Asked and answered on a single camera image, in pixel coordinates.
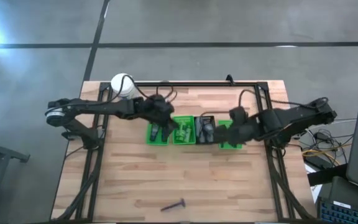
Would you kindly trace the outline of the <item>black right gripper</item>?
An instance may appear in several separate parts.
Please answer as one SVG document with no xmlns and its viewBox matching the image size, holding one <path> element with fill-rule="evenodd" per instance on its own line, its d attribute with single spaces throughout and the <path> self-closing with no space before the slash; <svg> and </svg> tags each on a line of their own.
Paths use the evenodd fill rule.
<svg viewBox="0 0 358 224">
<path fill-rule="evenodd" d="M 225 142 L 226 148 L 238 148 L 238 144 L 248 141 L 260 141 L 260 125 L 256 121 L 231 121 L 230 126 L 219 125 L 214 129 L 214 140 Z"/>
</svg>

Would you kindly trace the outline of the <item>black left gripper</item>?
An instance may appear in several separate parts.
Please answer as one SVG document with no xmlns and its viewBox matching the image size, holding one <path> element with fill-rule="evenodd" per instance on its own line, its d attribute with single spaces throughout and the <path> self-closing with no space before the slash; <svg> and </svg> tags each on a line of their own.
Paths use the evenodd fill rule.
<svg viewBox="0 0 358 224">
<path fill-rule="evenodd" d="M 162 95 L 152 95 L 143 102 L 143 118 L 160 126 L 161 131 L 174 131 L 179 128 L 179 124 L 171 118 L 174 108 L 167 102 Z"/>
</svg>

